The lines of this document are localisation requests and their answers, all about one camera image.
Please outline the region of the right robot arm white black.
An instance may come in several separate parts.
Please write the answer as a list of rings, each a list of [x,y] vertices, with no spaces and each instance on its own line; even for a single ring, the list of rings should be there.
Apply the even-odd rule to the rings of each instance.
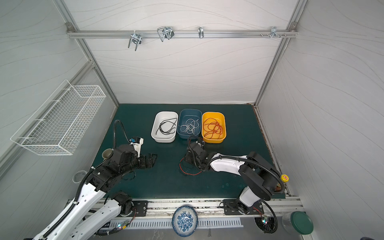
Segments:
[[[198,137],[189,137],[184,160],[202,172],[225,172],[240,176],[246,187],[230,209],[248,214],[254,204],[269,201],[274,194],[285,192],[281,173],[261,155],[251,152],[246,156],[229,156],[207,152],[205,142]]]

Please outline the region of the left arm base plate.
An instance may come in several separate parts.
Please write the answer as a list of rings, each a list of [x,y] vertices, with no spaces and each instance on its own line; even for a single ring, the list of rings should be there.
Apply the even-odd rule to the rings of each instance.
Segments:
[[[119,217],[145,217],[148,201],[130,201],[123,204]]]

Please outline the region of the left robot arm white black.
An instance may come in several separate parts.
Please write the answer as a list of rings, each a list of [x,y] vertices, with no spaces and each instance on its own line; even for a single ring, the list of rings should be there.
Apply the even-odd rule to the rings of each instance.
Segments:
[[[95,213],[86,217],[92,207],[125,175],[155,165],[157,154],[141,155],[142,138],[126,140],[127,144],[117,146],[117,138],[113,138],[112,152],[87,172],[73,200],[34,237],[36,240],[87,240],[113,218],[120,214],[129,215],[133,211],[132,198],[124,192],[117,192]]]

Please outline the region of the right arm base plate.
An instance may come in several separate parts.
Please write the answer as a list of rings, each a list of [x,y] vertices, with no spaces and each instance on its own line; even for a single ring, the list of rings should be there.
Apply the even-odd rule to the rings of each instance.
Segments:
[[[264,208],[261,201],[255,202],[251,207],[247,207],[239,200],[224,199],[220,202],[219,207],[224,210],[226,216],[232,215],[257,215],[264,214]]]

